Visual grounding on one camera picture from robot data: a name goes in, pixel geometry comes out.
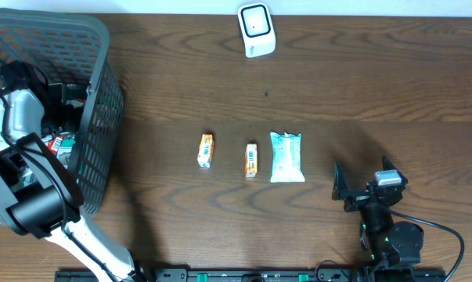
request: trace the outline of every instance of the wood grain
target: wood grain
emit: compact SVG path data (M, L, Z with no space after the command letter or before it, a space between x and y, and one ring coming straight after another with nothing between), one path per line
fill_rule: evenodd
M312 268L369 259L359 215L331 200L382 154L408 177L399 212L450 226L472 281L472 19L275 16L276 51L248 60L234 16L98 15L126 95L97 223L151 266ZM301 132L306 183L269 183L271 131ZM196 163L213 132L212 167ZM248 140L259 173L243 175ZM455 237L427 228L422 266L449 270ZM0 227L0 281L49 281L81 264Z

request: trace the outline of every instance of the black cable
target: black cable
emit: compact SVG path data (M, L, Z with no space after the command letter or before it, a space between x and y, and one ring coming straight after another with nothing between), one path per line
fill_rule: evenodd
M66 199L63 195L62 189L58 185L58 182L55 180L55 177L51 173L49 173L49 171L42 164L40 164L36 159L34 159L31 155L25 153L23 149L13 144L13 142L9 140L9 137L4 132L1 132L1 136L12 149L14 149L23 158L29 160L34 166L39 168L39 170L41 170L41 172L45 174L46 177L48 177L49 180L52 182L53 186L56 188L56 192L58 193L60 200L62 201L62 213L63 213L62 229L64 230L65 225L67 224L67 206L65 205Z
M462 262L463 254L465 253L465 242L463 241L463 238L460 235L460 233L456 232L455 230L453 230L453 229L451 229L447 226L443 226L441 224L437 224L437 223L430 222L430 221L427 221L427 220L419 219L419 218L412 217L412 216L409 216L409 215L404 215L400 212L392 211L390 208L387 208L384 205L381 205L381 206L383 207L383 209L386 212L390 212L392 215L398 216L398 217L403 218L403 219L412 220L414 222L420 222L420 223L426 224L428 226L439 228L440 230L448 231L448 232L450 232L451 234L455 235L458 238L458 240L460 241L460 253L458 255L458 258L456 259L455 265L453 265L451 270L449 270L448 275L446 275L446 278L442 282L449 281L449 279L453 276L453 274L455 274L455 271L458 269L460 263Z
M79 242L74 237L74 235L72 233L70 233L68 231L64 231L64 233L67 236L67 238L69 238L69 240L71 240L76 245L76 247L78 247L83 252L83 254L88 256L94 263L96 263L109 276L109 278L112 282L118 282L116 280L117 276L113 275L112 272L110 272L110 270L107 268L106 264L100 262L90 251L88 251L88 249L83 244L81 244L81 242Z
M315 268L315 270L314 270L314 278L315 278L318 282L325 282L325 281L323 281L323 280L320 280L319 277L318 277L318 275L319 275L319 270L322 268L322 265L323 265L325 262L332 262L332 263L338 265L337 262L335 262L335 261L333 261L333 260L331 260L331 259L323 260L321 263L319 263L319 264L317 265L317 267ZM340 272L342 272L342 274L345 276L345 278L347 278L348 280L351 279L350 276L347 275L342 269L338 269L338 270L340 270Z

